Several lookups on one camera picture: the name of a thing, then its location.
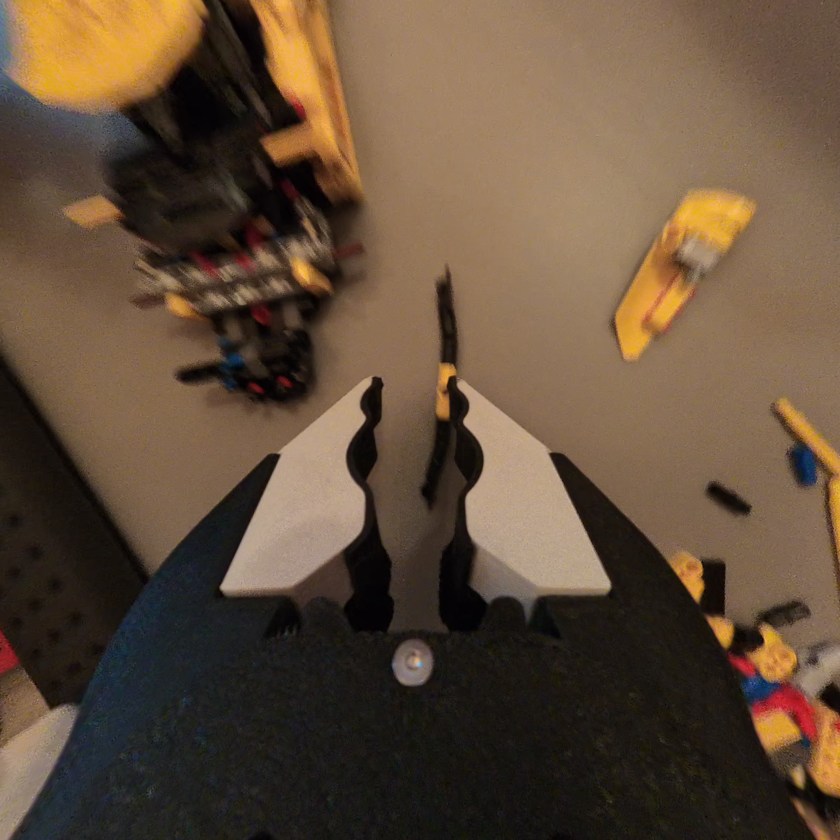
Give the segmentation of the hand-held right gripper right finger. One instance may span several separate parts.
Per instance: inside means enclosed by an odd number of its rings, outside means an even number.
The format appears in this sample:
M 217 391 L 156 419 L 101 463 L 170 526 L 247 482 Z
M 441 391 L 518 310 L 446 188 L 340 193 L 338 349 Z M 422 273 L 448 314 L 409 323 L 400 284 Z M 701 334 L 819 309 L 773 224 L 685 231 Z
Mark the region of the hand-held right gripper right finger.
M 613 585 L 550 449 L 466 381 L 447 383 L 464 486 L 438 578 L 449 631 L 473 631 L 512 599 L 530 619 L 550 597 L 605 597 Z

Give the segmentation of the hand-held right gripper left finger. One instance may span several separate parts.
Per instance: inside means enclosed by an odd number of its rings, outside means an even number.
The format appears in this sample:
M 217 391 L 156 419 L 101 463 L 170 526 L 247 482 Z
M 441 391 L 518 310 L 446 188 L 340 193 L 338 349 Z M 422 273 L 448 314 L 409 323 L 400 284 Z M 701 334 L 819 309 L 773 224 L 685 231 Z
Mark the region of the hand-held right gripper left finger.
M 220 584 L 227 598 L 337 603 L 357 632 L 386 632 L 392 561 L 369 477 L 377 461 L 383 380 L 363 379 L 278 453 Z

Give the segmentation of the black yellow brick assembly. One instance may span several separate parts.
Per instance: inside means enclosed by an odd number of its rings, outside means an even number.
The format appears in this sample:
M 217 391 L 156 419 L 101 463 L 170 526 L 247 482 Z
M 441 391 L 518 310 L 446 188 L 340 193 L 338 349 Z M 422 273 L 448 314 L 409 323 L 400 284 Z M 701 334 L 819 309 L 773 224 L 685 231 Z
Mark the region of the black yellow brick assembly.
M 421 494 L 427 508 L 436 501 L 439 482 L 443 475 L 451 439 L 449 380 L 457 375 L 458 328 L 455 314 L 454 289 L 450 268 L 435 282 L 437 320 L 440 336 L 440 353 L 437 363 L 435 391 L 435 430 L 431 455 L 427 462 Z

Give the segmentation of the yellow toy brick car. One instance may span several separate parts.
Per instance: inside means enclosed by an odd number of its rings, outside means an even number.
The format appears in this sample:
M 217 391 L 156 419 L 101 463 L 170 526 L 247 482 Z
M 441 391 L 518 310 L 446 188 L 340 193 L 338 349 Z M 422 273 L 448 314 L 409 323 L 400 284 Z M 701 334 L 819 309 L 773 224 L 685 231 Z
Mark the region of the yellow toy brick car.
M 6 70 L 40 103 L 120 116 L 136 150 L 105 194 L 68 205 L 142 245 L 137 307 L 213 330 L 218 357 L 175 372 L 254 403 L 312 385 L 309 320 L 342 264 L 330 215 L 363 197 L 323 1 L 2 2 Z

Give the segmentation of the grey desk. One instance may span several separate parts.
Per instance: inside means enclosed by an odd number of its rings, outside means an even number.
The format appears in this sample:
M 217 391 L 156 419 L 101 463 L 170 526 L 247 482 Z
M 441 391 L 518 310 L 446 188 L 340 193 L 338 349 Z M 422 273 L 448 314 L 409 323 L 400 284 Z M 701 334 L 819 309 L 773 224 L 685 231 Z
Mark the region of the grey desk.
M 569 456 L 670 556 L 728 566 L 730 614 L 791 599 L 838 638 L 823 490 L 796 485 L 787 397 L 838 447 L 838 3 L 333 2 L 365 202 L 364 258 L 313 325 L 290 407 L 184 386 L 200 324 L 130 302 L 133 240 L 65 205 L 99 193 L 117 119 L 46 108 L 2 74 L 2 349 L 152 572 L 265 454 L 368 375 L 371 477 L 397 627 L 430 627 L 458 488 L 420 496 L 434 435 L 434 280 L 454 279 L 461 376 Z M 683 196 L 756 214 L 636 362 L 613 317 Z M 752 504 L 733 516 L 718 481 Z

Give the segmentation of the small black pin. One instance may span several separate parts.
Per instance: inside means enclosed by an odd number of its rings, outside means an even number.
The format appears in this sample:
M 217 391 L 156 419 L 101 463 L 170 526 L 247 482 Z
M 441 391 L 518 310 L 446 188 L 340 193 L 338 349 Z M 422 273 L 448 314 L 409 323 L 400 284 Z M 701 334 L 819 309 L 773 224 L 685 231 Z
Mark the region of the small black pin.
M 748 517 L 752 514 L 753 506 L 735 490 L 722 485 L 718 481 L 710 481 L 705 488 L 706 496 L 721 509 L 733 516 Z

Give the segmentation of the yellow panel with red pins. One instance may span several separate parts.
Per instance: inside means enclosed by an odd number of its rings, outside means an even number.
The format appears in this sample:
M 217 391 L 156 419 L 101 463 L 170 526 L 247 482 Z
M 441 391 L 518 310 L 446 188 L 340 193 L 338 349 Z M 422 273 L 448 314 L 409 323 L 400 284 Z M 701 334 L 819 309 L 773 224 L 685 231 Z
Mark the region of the yellow panel with red pins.
M 638 361 L 670 329 L 756 211 L 756 202 L 731 191 L 696 189 L 683 196 L 616 308 L 613 327 L 625 362 Z

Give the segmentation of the black perforated board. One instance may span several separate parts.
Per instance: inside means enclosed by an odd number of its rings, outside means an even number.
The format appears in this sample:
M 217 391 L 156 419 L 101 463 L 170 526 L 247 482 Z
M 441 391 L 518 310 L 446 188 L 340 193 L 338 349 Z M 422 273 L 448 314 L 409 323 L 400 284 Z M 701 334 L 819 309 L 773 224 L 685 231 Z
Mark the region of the black perforated board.
M 145 582 L 99 498 L 2 360 L 2 633 L 48 706 L 81 700 Z

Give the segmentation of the small blue pin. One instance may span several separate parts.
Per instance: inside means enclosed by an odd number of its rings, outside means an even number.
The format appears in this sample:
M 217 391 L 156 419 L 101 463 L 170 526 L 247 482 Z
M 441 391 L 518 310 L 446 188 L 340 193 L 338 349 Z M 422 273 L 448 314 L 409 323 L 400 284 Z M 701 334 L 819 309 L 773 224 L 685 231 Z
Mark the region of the small blue pin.
M 804 443 L 794 444 L 787 454 L 791 472 L 799 487 L 815 487 L 820 478 L 820 467 L 811 449 Z

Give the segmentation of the pile of loose brick pieces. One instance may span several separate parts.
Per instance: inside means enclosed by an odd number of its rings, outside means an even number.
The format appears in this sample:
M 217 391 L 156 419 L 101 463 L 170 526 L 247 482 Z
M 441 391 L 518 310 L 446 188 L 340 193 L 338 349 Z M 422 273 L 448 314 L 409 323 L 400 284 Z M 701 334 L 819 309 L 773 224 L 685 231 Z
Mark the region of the pile of loose brick pieces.
M 678 552 L 669 560 L 740 684 L 759 742 L 816 838 L 839 833 L 838 643 L 796 651 L 781 630 L 809 617 L 779 604 L 742 625 L 725 616 L 726 564 Z

